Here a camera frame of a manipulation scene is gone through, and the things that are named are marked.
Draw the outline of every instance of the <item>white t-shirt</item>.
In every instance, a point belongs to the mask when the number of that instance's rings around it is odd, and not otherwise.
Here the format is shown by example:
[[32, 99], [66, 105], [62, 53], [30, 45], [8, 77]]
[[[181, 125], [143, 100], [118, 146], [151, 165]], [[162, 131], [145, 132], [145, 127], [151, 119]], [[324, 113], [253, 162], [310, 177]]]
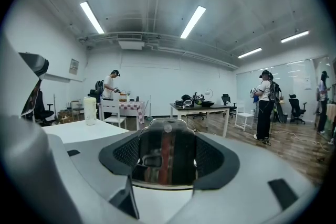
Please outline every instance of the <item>white t-shirt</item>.
[[268, 95], [270, 91], [271, 83], [269, 80], [263, 80], [258, 86], [258, 90], [262, 91], [262, 96], [259, 96], [259, 101], [269, 101]]
[[[104, 85], [105, 84], [113, 88], [113, 79], [110, 76], [106, 76], [106, 78], [104, 79]], [[111, 95], [112, 95], [112, 91], [104, 87], [103, 98], [111, 99], [112, 98]]]

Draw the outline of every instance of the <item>fluorescent light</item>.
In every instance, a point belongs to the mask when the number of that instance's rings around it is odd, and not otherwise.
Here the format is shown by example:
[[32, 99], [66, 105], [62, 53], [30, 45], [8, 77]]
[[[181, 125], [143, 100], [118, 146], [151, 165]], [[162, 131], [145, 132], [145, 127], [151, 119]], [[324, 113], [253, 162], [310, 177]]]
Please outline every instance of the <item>fluorescent light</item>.
[[305, 35], [307, 35], [307, 34], [309, 34], [309, 31], [304, 31], [304, 32], [295, 34], [295, 35], [293, 35], [293, 36], [286, 37], [286, 38], [284, 38], [284, 39], [281, 40], [281, 43], [288, 42], [288, 41], [290, 41], [290, 40], [292, 40], [292, 39], [295, 39], [295, 38], [298, 38], [298, 37], [302, 37], [302, 36], [305, 36]]
[[187, 38], [187, 36], [190, 34], [191, 30], [193, 30], [194, 26], [198, 22], [199, 18], [203, 15], [205, 10], [206, 8], [198, 6], [193, 17], [191, 17], [189, 23], [187, 24], [183, 33], [181, 34], [181, 38]]
[[292, 63], [299, 63], [299, 62], [304, 62], [304, 60], [303, 61], [298, 61], [298, 62], [290, 62], [290, 63], [288, 63], [288, 65], [291, 65]]
[[274, 67], [266, 67], [266, 68], [263, 68], [263, 69], [258, 69], [258, 71], [262, 71], [262, 70], [270, 69], [270, 68], [274, 68]]
[[80, 6], [82, 7], [82, 9], [84, 10], [86, 16], [89, 18], [90, 22], [93, 24], [93, 26], [95, 27], [95, 29], [97, 30], [97, 32], [99, 34], [104, 34], [103, 29], [100, 27], [96, 17], [94, 16], [89, 4], [87, 1], [80, 3]]
[[259, 52], [259, 51], [261, 51], [261, 50], [262, 50], [261, 48], [252, 50], [252, 51], [250, 51], [250, 52], [247, 52], [247, 53], [245, 53], [245, 54], [242, 54], [242, 55], [238, 56], [238, 58], [242, 58], [242, 57], [248, 56], [248, 55], [250, 55], [250, 54], [255, 54], [256, 52]]

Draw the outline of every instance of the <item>black office chair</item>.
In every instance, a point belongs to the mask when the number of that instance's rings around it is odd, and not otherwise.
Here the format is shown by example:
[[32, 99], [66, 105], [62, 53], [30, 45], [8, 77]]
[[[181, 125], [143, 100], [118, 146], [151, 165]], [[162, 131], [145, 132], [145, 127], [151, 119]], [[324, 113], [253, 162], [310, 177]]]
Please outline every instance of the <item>black office chair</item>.
[[[224, 103], [224, 105], [227, 105], [227, 102], [229, 102], [231, 104], [231, 98], [230, 96], [227, 94], [227, 93], [223, 93], [223, 96], [222, 96], [222, 101]], [[233, 115], [236, 116], [236, 103], [233, 103], [233, 106], [230, 107], [230, 112], [229, 112], [229, 115], [231, 115], [231, 118], [233, 118]]]
[[296, 95], [290, 94], [289, 103], [292, 106], [290, 122], [296, 122], [296, 124], [299, 124], [299, 122], [301, 122], [303, 124], [306, 124], [305, 121], [300, 118], [300, 116], [306, 112], [307, 102], [303, 103], [303, 109], [300, 109], [300, 103], [299, 103], [299, 100], [296, 99]]
[[50, 107], [53, 104], [47, 104], [49, 106], [49, 110], [45, 110], [43, 105], [43, 94], [42, 91], [38, 91], [38, 95], [36, 98], [35, 108], [34, 108], [34, 116], [35, 121], [39, 123], [41, 126], [49, 126], [52, 121], [47, 121], [46, 118], [52, 116], [54, 114], [53, 111], [50, 110]]

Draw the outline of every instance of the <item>ceiling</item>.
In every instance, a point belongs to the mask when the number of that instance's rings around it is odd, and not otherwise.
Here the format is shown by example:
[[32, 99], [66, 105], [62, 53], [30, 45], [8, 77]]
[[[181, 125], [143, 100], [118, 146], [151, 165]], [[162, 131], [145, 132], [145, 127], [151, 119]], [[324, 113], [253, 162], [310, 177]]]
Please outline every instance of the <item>ceiling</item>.
[[[170, 48], [241, 66], [284, 50], [323, 43], [330, 24], [319, 0], [44, 0], [86, 46], [116, 46], [116, 33], [143, 33], [154, 49]], [[97, 35], [79, 3], [88, 1], [107, 35]], [[206, 8], [186, 40], [180, 39], [197, 6]], [[281, 44], [296, 31], [308, 36]], [[255, 55], [238, 59], [261, 47]]]

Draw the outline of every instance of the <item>person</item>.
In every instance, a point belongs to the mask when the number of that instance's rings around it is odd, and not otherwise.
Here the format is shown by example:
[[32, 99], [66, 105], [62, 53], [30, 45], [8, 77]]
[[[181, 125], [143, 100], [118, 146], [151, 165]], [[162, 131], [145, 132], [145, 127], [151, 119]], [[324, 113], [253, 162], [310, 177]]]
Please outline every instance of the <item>person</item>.
[[327, 102], [328, 102], [328, 91], [330, 88], [327, 88], [327, 85], [325, 83], [325, 80], [328, 78], [328, 74], [326, 71], [322, 72], [321, 75], [321, 80], [318, 84], [318, 89], [320, 92], [320, 104], [321, 104], [321, 114], [320, 114], [320, 121], [319, 125], [317, 127], [317, 131], [320, 134], [324, 134], [324, 125], [326, 124], [325, 122], [327, 121]]
[[271, 125], [271, 113], [273, 109], [273, 103], [269, 100], [269, 92], [271, 82], [269, 81], [271, 73], [264, 70], [260, 76], [263, 79], [261, 84], [258, 86], [257, 91], [254, 93], [255, 96], [259, 97], [259, 112], [258, 112], [258, 126], [257, 134], [253, 137], [257, 140], [267, 140], [269, 139], [269, 128]]
[[118, 70], [114, 70], [111, 72], [111, 75], [106, 76], [104, 79], [104, 90], [103, 90], [103, 100], [105, 99], [113, 99], [112, 93], [116, 90], [113, 87], [113, 79], [115, 79], [116, 77], [120, 77], [119, 71]]

